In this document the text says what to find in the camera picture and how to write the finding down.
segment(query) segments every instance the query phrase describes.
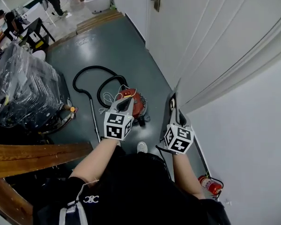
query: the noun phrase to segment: red fire extinguisher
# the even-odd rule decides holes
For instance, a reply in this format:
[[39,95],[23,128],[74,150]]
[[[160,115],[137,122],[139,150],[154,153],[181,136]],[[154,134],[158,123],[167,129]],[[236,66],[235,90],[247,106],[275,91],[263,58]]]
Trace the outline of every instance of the red fire extinguisher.
[[202,185],[202,187],[206,188],[216,198],[219,197],[219,195],[222,192],[222,189],[224,188],[224,184],[220,180],[211,178],[206,175],[200,176],[198,178],[198,180],[199,180],[200,184]]

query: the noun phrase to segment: black table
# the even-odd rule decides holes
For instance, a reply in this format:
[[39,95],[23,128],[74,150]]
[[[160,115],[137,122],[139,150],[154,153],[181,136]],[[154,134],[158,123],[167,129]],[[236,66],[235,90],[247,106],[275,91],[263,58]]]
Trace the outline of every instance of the black table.
[[19,45],[22,46],[26,43],[28,36],[35,32],[35,34],[40,38],[41,41],[43,41],[43,43],[48,47],[49,44],[47,43],[47,41],[44,39],[44,37],[42,37],[39,32],[41,30],[41,28],[44,29],[44,31],[47,33],[47,35],[52,39],[53,42],[55,42],[55,39],[52,37],[52,35],[49,33],[49,31],[47,30],[47,28],[43,25],[43,21],[40,18],[37,18],[36,20],[34,20],[33,22],[31,22],[24,30],[21,34],[23,34],[26,30],[27,33],[26,35],[22,38],[21,42],[19,42]]

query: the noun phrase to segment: black shirt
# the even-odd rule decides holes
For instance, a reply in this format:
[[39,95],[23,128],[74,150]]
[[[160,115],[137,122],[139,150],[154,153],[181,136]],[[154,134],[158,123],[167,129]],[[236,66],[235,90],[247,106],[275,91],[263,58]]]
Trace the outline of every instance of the black shirt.
[[10,31],[14,31],[14,30],[15,30],[14,27],[13,27],[13,25],[12,25],[12,23],[11,23],[13,20],[15,20],[15,24],[16,24],[18,30],[19,30],[19,31],[22,31],[22,30],[23,30],[22,24],[21,24],[17,19],[15,19],[15,15],[14,15],[13,12],[5,13],[5,14],[4,14],[4,20],[5,20],[5,22],[6,22],[6,24],[7,24],[7,27],[8,27],[8,29],[9,29]]
[[[76,199],[83,184],[79,178],[69,178],[55,190],[53,201],[35,213],[35,224],[58,224],[60,209]],[[179,189],[163,161],[152,154],[112,158],[100,181],[91,188],[84,186],[79,201],[88,224],[94,225],[230,224],[221,203],[199,200]],[[66,221],[76,224],[71,219],[67,215]]]

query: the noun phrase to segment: toilet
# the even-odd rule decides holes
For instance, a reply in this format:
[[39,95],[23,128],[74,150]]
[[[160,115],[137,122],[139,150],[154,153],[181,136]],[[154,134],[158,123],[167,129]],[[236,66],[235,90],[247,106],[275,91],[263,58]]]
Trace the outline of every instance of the toilet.
[[111,6],[111,0],[84,0],[84,4],[92,13],[101,13]]

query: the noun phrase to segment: metal pipe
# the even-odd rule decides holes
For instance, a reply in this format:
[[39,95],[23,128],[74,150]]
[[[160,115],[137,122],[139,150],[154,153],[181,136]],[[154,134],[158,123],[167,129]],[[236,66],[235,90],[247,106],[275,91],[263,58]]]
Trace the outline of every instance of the metal pipe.
[[96,117],[95,117],[95,111],[94,111],[94,105],[93,105],[93,100],[90,99],[90,108],[92,110],[92,116],[93,116],[93,121],[94,121],[94,125],[95,125],[95,132],[97,134],[97,137],[98,137],[98,141],[101,142],[101,138],[100,138],[100,135],[99,135],[99,131],[98,131],[98,127],[97,127],[97,120],[96,120]]

